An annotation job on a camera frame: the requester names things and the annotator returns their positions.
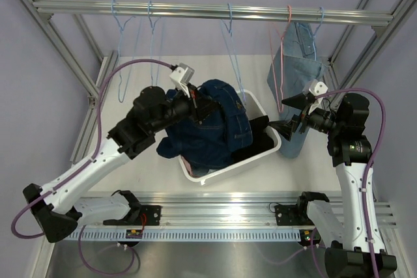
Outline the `dark blue denim skirt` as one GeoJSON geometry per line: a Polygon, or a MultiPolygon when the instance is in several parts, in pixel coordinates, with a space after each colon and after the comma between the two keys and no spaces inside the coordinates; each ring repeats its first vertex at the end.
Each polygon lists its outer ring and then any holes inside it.
{"type": "Polygon", "coordinates": [[[183,157],[191,175],[202,177],[234,164],[232,153],[253,143],[246,108],[235,89],[219,79],[211,79],[199,91],[221,105],[202,123],[185,119],[168,127],[156,152],[167,159],[183,157]]]}

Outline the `black skirt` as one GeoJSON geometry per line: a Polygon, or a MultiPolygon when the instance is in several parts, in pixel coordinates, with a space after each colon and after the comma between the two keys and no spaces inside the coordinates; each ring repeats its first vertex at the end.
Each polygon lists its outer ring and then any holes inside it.
{"type": "Polygon", "coordinates": [[[274,140],[266,133],[268,123],[267,115],[250,120],[252,144],[231,154],[234,163],[244,161],[274,147],[274,140]]]}

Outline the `pink skirt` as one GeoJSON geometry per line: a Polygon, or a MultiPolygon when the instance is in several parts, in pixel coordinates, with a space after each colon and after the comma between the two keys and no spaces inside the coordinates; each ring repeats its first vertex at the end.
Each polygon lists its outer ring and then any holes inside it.
{"type": "Polygon", "coordinates": [[[185,158],[181,157],[181,160],[182,160],[189,176],[191,176],[193,178],[201,177],[201,171],[200,170],[193,169],[192,165],[185,158]]]}

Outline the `blue hanger of light denim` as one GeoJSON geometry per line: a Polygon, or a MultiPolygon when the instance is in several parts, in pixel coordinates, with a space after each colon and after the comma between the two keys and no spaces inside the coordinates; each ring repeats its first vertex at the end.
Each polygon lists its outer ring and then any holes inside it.
{"type": "Polygon", "coordinates": [[[246,96],[244,95],[244,86],[242,83],[240,66],[238,63],[238,57],[233,36],[233,10],[231,3],[227,4],[227,9],[229,12],[229,20],[228,22],[220,20],[220,30],[235,75],[235,79],[237,81],[238,89],[243,97],[243,103],[246,104],[246,96]]]}

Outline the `pink wire hanger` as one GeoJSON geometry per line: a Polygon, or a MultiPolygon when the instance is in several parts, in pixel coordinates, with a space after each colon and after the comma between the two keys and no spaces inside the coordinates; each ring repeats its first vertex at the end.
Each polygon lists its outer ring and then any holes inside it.
{"type": "Polygon", "coordinates": [[[277,100],[277,109],[278,109],[279,113],[283,113],[284,108],[285,108],[285,106],[281,103],[281,101],[283,100],[283,97],[284,97],[284,92],[283,92],[283,80],[284,80],[283,42],[285,40],[285,35],[287,33],[287,30],[288,30],[288,28],[291,24],[291,20],[292,20],[292,7],[291,7],[291,5],[287,5],[287,11],[288,11],[287,25],[285,26],[285,29],[282,32],[279,30],[279,28],[273,22],[271,22],[270,25],[268,26],[268,40],[269,40],[269,45],[270,45],[273,87],[274,87],[274,92],[275,92],[275,96],[276,96],[276,100],[277,100]],[[279,36],[279,39],[280,39],[280,46],[279,46],[279,62],[280,62],[279,70],[280,71],[279,72],[277,72],[277,70],[276,70],[275,58],[274,58],[275,55],[273,54],[273,49],[272,49],[272,29],[275,30],[276,34],[279,36]]]}

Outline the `blue hanger of dark denim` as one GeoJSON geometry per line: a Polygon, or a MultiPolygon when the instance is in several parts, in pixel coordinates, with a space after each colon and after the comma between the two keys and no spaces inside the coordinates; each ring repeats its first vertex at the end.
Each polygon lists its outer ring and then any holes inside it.
{"type": "MultiPolygon", "coordinates": [[[[165,19],[162,17],[154,18],[153,2],[148,1],[147,5],[147,17],[151,28],[151,41],[149,46],[150,58],[157,58],[161,61],[162,50],[164,47],[164,36],[165,36],[165,19]]],[[[152,63],[150,67],[151,85],[157,86],[160,77],[160,64],[152,63]]]]}

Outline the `light blue wire hanger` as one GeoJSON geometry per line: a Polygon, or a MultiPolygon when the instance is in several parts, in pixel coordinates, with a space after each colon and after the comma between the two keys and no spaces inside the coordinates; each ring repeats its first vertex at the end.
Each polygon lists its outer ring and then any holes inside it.
{"type": "MultiPolygon", "coordinates": [[[[143,18],[138,16],[130,16],[128,18],[120,18],[119,10],[116,9],[118,2],[111,0],[111,15],[117,23],[119,32],[119,41],[117,45],[117,60],[118,65],[124,63],[127,57],[131,60],[134,59],[137,53],[137,47],[139,44],[139,37],[141,34],[141,28],[143,24],[143,18]]],[[[118,73],[118,89],[117,99],[119,103],[123,103],[128,91],[130,78],[132,75],[132,67],[128,66],[124,70],[118,73]]]]}

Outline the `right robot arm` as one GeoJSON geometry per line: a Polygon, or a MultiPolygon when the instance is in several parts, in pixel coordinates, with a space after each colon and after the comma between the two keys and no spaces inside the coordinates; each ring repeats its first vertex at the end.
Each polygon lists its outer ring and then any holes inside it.
{"type": "Polygon", "coordinates": [[[329,277],[389,277],[397,269],[397,260],[386,251],[377,224],[372,177],[376,150],[363,134],[369,100],[347,93],[337,111],[314,108],[317,102],[312,94],[284,99],[285,105],[300,113],[269,125],[288,141],[308,128],[327,135],[327,150],[341,188],[343,219],[337,219],[324,193],[304,191],[295,204],[274,206],[276,223],[317,229],[326,247],[324,266],[329,277]]]}

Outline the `white plastic basket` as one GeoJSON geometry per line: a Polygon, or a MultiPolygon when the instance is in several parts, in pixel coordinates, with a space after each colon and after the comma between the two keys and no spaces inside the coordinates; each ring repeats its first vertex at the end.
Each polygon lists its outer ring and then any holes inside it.
{"type": "MultiPolygon", "coordinates": [[[[246,89],[243,90],[243,93],[244,95],[242,95],[242,92],[240,90],[237,91],[237,94],[239,95],[241,101],[243,102],[245,100],[246,114],[248,118],[253,119],[265,116],[266,112],[263,109],[260,102],[258,101],[258,99],[255,97],[255,95],[251,91],[246,89]]],[[[267,161],[271,157],[271,155],[277,152],[281,147],[281,138],[275,129],[267,126],[265,132],[274,142],[274,146],[271,149],[268,149],[265,152],[252,156],[246,160],[240,161],[218,171],[212,171],[209,174],[206,174],[202,177],[191,176],[188,172],[188,164],[184,162],[184,159],[181,156],[179,156],[177,159],[179,161],[179,165],[183,172],[183,175],[185,176],[185,178],[187,178],[189,181],[193,182],[197,186],[209,186],[211,184],[227,180],[238,174],[245,173],[246,171],[249,171],[254,167],[259,166],[260,164],[267,161]]]]}

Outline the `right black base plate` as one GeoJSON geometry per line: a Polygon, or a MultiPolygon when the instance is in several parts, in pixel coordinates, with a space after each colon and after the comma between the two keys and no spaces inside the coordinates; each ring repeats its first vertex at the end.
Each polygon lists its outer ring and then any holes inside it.
{"type": "Polygon", "coordinates": [[[312,226],[313,222],[297,204],[274,206],[277,226],[312,226]]]}

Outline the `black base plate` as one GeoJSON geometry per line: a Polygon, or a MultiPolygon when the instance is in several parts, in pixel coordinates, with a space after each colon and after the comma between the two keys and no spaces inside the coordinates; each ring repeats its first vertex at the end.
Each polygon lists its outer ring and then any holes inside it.
{"type": "Polygon", "coordinates": [[[107,219],[103,221],[105,226],[159,226],[162,207],[159,205],[143,205],[131,208],[120,219],[107,219]]]}
{"type": "Polygon", "coordinates": [[[313,222],[297,204],[274,206],[277,226],[312,226],[313,222]]]}

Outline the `front aluminium rail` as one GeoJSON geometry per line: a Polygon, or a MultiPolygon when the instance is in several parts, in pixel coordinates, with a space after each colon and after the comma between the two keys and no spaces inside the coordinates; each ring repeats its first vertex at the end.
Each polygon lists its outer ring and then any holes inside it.
{"type": "MultiPolygon", "coordinates": [[[[145,229],[277,228],[274,206],[294,205],[299,196],[299,192],[134,193],[139,204],[162,207],[160,225],[143,225],[145,229]]],[[[122,195],[103,192],[88,192],[69,208],[82,214],[79,225],[90,227],[123,218],[130,209],[122,195]]]]}

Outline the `right aluminium frame post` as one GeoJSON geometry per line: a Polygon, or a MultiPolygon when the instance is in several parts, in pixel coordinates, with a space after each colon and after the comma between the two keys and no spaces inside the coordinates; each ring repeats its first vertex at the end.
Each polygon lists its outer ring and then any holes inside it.
{"type": "Polygon", "coordinates": [[[354,87],[364,79],[377,59],[387,50],[406,20],[416,11],[416,0],[346,0],[338,8],[387,13],[384,25],[348,25],[344,28],[329,58],[326,75],[332,90],[354,87]]]}

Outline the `aluminium frame post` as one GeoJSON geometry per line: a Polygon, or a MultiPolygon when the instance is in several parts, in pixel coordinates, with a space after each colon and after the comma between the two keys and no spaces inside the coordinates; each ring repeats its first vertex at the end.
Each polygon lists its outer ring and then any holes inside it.
{"type": "Polygon", "coordinates": [[[344,28],[329,58],[326,75],[332,90],[354,87],[364,79],[377,59],[387,50],[406,20],[416,11],[416,0],[346,0],[338,8],[387,13],[384,25],[348,25],[344,28]]]}
{"type": "Polygon", "coordinates": [[[67,68],[74,74],[87,92],[89,105],[94,107],[98,101],[98,83],[95,83],[86,71],[82,68],[76,56],[65,42],[58,28],[52,22],[55,14],[69,14],[72,16],[76,27],[87,42],[87,47],[92,51],[98,61],[103,61],[104,54],[98,42],[94,39],[92,32],[87,26],[81,11],[71,8],[72,0],[18,0],[28,13],[29,17],[40,28],[46,40],[51,44],[56,53],[60,56],[67,68]]]}

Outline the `aluminium hanging rail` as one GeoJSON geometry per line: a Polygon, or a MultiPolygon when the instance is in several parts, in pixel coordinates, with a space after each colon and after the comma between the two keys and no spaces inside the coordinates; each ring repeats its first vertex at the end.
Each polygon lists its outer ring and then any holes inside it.
{"type": "MultiPolygon", "coordinates": [[[[118,2],[120,16],[147,16],[148,3],[118,2]]],[[[72,0],[71,8],[88,15],[111,15],[111,1],[72,0]]],[[[257,7],[232,5],[233,20],[241,21],[287,21],[287,7],[257,7]]],[[[153,3],[154,17],[199,18],[228,20],[227,5],[191,5],[153,3]]],[[[387,26],[394,16],[389,12],[368,10],[332,10],[321,8],[292,7],[292,20],[307,23],[333,23],[344,25],[387,26]]]]}

